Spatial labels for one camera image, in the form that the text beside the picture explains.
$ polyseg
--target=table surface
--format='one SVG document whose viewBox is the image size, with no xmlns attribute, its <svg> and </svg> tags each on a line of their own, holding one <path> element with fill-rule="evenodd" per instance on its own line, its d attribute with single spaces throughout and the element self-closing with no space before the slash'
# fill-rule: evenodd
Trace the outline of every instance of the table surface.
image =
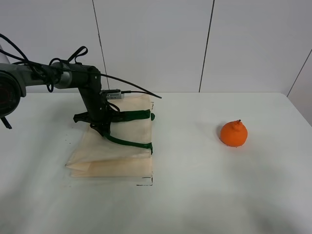
<svg viewBox="0 0 312 234">
<path fill-rule="evenodd" d="M 27 94 L 0 126 L 1 234 L 312 233 L 312 127 L 275 93 L 165 93 L 152 186 L 73 179 L 79 94 Z M 241 119 L 244 146 L 218 138 Z"/>
</svg>

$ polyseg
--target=white wall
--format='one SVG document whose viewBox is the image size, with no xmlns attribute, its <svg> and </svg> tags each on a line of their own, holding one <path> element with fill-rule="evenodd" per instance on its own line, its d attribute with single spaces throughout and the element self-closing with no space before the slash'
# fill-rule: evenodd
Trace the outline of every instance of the white wall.
<svg viewBox="0 0 312 234">
<path fill-rule="evenodd" d="M 107 74 L 155 92 L 198 92 L 212 0 L 94 3 Z"/>
<path fill-rule="evenodd" d="M 290 101 L 312 125 L 312 56 L 309 56 L 296 83 L 288 95 Z"/>
<path fill-rule="evenodd" d="M 55 57 L 68 59 L 85 45 L 89 53 L 79 61 L 104 72 L 91 0 L 1 0 L 0 32 L 30 60 L 46 64 Z M 4 40 L 0 39 L 0 44 L 5 51 L 18 55 Z M 106 79 L 102 80 L 102 86 L 107 88 Z M 37 86 L 27 87 L 27 91 L 47 92 L 47 89 Z"/>
<path fill-rule="evenodd" d="M 287 94 L 312 47 L 311 0 L 216 0 L 202 92 Z"/>
</svg>

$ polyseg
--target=orange fruit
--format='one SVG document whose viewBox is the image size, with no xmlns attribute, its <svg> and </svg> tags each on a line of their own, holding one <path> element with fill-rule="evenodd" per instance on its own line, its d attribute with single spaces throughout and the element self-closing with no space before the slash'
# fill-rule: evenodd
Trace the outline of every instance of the orange fruit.
<svg viewBox="0 0 312 234">
<path fill-rule="evenodd" d="M 241 146 L 245 143 L 248 132 L 241 120 L 229 122 L 221 129 L 220 139 L 228 146 Z"/>
</svg>

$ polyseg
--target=cloth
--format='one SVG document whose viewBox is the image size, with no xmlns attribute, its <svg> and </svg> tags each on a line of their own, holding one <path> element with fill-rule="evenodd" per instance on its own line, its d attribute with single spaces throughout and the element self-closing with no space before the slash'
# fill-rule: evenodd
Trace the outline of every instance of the cloth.
<svg viewBox="0 0 312 234">
<path fill-rule="evenodd" d="M 110 102 L 120 111 L 148 110 L 152 106 L 148 95 L 129 96 Z M 111 123 L 111 136 L 150 143 L 151 118 Z M 72 169 L 71 176 L 74 177 L 151 176 L 152 156 L 150 149 L 113 143 L 88 127 L 66 167 Z"/>
</svg>

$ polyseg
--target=beige fabric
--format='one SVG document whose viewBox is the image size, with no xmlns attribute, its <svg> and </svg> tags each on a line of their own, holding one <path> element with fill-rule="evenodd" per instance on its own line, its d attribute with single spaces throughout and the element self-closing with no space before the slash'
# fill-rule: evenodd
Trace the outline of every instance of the beige fabric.
<svg viewBox="0 0 312 234">
<path fill-rule="evenodd" d="M 148 95 L 110 100 L 121 111 L 148 110 Z M 111 124 L 111 136 L 138 143 L 152 142 L 151 119 L 140 119 Z M 88 127 L 80 145 L 68 160 L 66 167 L 74 177 L 151 176 L 150 149 L 115 144 Z"/>
</svg>

